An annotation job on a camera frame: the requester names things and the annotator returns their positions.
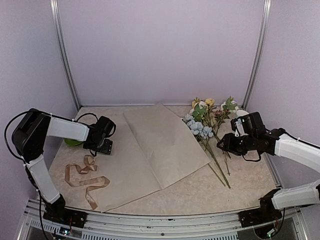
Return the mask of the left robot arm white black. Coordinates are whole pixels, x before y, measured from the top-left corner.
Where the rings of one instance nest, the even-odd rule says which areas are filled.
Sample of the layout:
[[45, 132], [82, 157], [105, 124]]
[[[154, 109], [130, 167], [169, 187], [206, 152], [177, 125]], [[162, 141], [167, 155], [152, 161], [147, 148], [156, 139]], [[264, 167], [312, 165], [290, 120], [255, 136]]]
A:
[[9, 152], [24, 163], [30, 182], [38, 190], [40, 198], [51, 206], [50, 214], [57, 221], [66, 222], [70, 218], [70, 211], [64, 207], [64, 198], [56, 189], [44, 160], [46, 138], [79, 141], [93, 156], [97, 153], [109, 155], [113, 145], [109, 138], [115, 133], [116, 124], [108, 117], [101, 116], [88, 125], [35, 108], [19, 113], [10, 122], [19, 117], [22, 119], [11, 135], [15, 150], [10, 149]]

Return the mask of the blue hydrangea fake flower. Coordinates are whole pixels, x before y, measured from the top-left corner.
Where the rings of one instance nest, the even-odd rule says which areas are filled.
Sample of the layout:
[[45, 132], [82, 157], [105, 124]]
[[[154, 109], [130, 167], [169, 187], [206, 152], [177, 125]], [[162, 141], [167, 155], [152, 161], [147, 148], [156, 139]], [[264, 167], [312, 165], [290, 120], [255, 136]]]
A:
[[207, 154], [209, 154], [211, 163], [217, 167], [219, 174], [212, 167], [212, 165], [210, 163], [208, 164], [209, 167], [211, 168], [211, 170], [213, 171], [213, 173], [215, 174], [215, 176], [218, 178], [218, 180], [222, 183], [222, 185], [224, 187], [228, 187], [230, 189], [231, 188], [230, 183], [227, 180], [227, 177], [226, 177], [225, 173], [223, 172], [220, 164], [218, 163], [218, 160], [217, 160], [217, 158], [214, 154], [214, 151], [210, 145], [210, 139], [212, 139], [214, 136], [212, 127], [204, 125], [201, 121], [197, 121], [196, 118], [189, 113], [187, 113], [184, 116], [183, 122], [188, 126], [191, 133], [193, 134], [193, 136], [195, 137], [197, 142], [201, 145], [203, 150]]

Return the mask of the white rose fake flower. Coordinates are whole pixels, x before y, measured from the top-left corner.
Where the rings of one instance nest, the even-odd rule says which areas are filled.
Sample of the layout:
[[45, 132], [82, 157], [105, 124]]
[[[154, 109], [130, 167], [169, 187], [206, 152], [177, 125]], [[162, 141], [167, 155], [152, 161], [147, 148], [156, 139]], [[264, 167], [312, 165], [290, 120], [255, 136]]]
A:
[[218, 137], [218, 132], [222, 124], [226, 122], [226, 120], [230, 119], [230, 115], [234, 114], [239, 109], [238, 103], [234, 100], [232, 96], [229, 96], [226, 101], [224, 101], [219, 109], [213, 112], [214, 117], [214, 132], [215, 138], [217, 142], [221, 139]]

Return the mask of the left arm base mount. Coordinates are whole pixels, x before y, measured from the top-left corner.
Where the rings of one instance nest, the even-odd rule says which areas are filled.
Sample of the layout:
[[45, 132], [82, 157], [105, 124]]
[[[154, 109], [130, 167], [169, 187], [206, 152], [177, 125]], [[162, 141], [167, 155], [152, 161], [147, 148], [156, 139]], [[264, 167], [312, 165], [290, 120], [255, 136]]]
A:
[[72, 210], [66, 208], [61, 214], [56, 212], [46, 211], [43, 218], [54, 223], [76, 227], [83, 229], [87, 220], [88, 214], [84, 211]]

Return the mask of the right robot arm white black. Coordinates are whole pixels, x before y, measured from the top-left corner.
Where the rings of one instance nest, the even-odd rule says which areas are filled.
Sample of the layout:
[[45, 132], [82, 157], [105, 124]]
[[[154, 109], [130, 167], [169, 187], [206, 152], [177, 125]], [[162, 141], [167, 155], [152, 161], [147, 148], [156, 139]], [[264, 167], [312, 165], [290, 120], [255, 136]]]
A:
[[[219, 149], [244, 157], [249, 151], [256, 151], [287, 158], [316, 172], [320, 171], [320, 147], [292, 137], [284, 129], [273, 129], [256, 136], [227, 133], [216, 145]], [[320, 203], [320, 181], [291, 188], [276, 189], [274, 193], [261, 198], [265, 202], [256, 210], [256, 218], [266, 222], [276, 210], [289, 207], [318, 205]]]

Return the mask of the yellow rose fake flower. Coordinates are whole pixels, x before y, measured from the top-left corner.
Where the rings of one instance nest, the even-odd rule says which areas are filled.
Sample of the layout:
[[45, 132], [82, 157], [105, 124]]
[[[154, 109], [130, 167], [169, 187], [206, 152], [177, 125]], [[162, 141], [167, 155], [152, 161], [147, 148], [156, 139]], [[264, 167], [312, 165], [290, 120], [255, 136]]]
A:
[[[214, 100], [212, 98], [209, 98], [206, 100], [200, 100], [198, 97], [196, 97], [193, 100], [191, 106], [192, 106], [192, 109], [190, 110], [189, 114], [194, 116], [197, 121], [202, 122], [204, 125], [212, 127], [213, 138], [214, 138], [214, 136], [215, 136], [214, 129], [213, 129], [214, 124], [212, 123], [212, 119], [211, 119], [211, 110], [213, 110], [213, 108], [214, 108]], [[216, 170], [216, 172], [218, 174], [220, 174], [218, 171], [218, 168], [214, 164], [211, 163], [210, 156], [209, 156], [209, 159], [210, 159], [209, 164], [211, 164], [211, 166]]]

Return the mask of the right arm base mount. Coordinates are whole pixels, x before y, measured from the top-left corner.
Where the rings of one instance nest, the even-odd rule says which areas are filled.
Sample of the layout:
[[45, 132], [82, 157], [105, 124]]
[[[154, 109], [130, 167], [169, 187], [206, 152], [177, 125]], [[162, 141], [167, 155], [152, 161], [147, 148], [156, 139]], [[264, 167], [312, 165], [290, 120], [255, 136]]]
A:
[[283, 215], [280, 210], [261, 210], [259, 207], [241, 211], [238, 216], [241, 227], [246, 228], [281, 219]]

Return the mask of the beige wrapping paper sheet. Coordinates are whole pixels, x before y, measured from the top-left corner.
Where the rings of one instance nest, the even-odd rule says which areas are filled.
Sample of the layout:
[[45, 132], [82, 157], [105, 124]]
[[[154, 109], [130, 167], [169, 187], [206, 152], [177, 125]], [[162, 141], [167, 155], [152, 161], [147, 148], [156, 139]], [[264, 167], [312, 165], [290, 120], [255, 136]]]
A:
[[158, 103], [112, 114], [110, 156], [96, 158], [108, 186], [95, 193], [103, 213], [163, 190], [210, 162], [189, 127]]

